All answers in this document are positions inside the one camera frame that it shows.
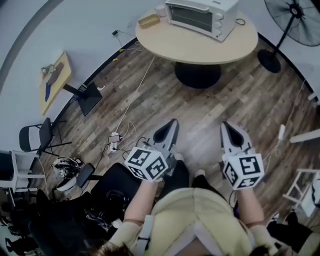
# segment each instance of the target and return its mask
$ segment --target forearm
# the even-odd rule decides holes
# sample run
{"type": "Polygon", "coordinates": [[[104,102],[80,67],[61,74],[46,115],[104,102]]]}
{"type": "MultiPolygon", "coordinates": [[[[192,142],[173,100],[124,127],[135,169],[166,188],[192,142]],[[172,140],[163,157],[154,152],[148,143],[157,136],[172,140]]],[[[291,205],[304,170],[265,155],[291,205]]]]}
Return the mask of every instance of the forearm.
{"type": "Polygon", "coordinates": [[[157,182],[143,180],[125,211],[124,220],[143,223],[146,215],[151,213],[157,189],[157,182]]]}
{"type": "Polygon", "coordinates": [[[252,188],[236,191],[240,220],[248,227],[262,224],[264,211],[252,188]]]}

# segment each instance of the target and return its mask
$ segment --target oven door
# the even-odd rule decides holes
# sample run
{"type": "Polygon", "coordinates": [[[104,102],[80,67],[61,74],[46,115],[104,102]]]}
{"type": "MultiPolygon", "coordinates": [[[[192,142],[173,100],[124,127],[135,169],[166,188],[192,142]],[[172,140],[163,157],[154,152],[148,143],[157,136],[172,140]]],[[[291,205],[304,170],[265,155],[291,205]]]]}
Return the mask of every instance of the oven door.
{"type": "Polygon", "coordinates": [[[170,18],[174,21],[173,23],[187,24],[211,34],[213,15],[209,11],[209,8],[193,7],[170,1],[166,1],[166,5],[170,18]]]}

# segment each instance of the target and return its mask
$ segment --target white appliance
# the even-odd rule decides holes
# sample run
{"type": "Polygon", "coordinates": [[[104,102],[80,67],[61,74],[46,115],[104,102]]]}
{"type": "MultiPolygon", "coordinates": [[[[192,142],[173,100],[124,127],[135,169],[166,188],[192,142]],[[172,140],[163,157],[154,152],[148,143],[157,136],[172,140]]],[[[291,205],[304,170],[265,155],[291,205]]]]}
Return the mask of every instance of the white appliance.
{"type": "Polygon", "coordinates": [[[166,0],[169,23],[223,42],[236,26],[238,0],[166,0]]]}

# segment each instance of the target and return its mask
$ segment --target wooden tabletop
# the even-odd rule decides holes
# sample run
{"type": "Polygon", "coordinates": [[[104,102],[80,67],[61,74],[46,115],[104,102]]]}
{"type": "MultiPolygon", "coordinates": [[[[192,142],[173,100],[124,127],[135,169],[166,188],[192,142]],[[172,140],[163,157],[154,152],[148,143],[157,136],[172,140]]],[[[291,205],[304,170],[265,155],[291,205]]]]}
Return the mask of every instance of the wooden tabletop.
{"type": "Polygon", "coordinates": [[[135,34],[147,50],[171,61],[200,65],[230,63],[249,55],[258,44],[258,33],[251,20],[240,11],[238,18],[245,20],[245,25],[237,24],[224,42],[169,24],[168,17],[146,29],[137,24],[135,34]]]}
{"type": "Polygon", "coordinates": [[[68,55],[66,52],[64,52],[61,55],[61,57],[54,64],[54,67],[57,67],[59,63],[63,63],[64,66],[57,80],[51,85],[50,96],[47,101],[45,101],[45,96],[46,96],[46,81],[48,79],[44,78],[39,86],[40,111],[43,116],[47,113],[49,107],[54,102],[59,92],[62,90],[64,85],[69,82],[72,76],[72,71],[71,71],[69,60],[68,60],[68,55]]]}

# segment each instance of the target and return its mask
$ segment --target round table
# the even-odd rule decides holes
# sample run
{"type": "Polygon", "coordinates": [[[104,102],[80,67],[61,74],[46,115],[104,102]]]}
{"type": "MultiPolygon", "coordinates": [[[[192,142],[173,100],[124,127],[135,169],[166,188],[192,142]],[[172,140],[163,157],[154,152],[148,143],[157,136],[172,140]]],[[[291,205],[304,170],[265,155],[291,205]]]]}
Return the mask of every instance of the round table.
{"type": "MultiPolygon", "coordinates": [[[[143,17],[153,14],[148,12],[143,17]]],[[[142,29],[137,24],[135,34],[139,42],[153,54],[175,62],[175,75],[192,88],[208,88],[221,76],[220,64],[240,60],[249,55],[258,44],[258,33],[254,24],[242,13],[238,19],[245,25],[236,25],[223,41],[196,31],[170,24],[168,17],[160,23],[142,29]]]]}

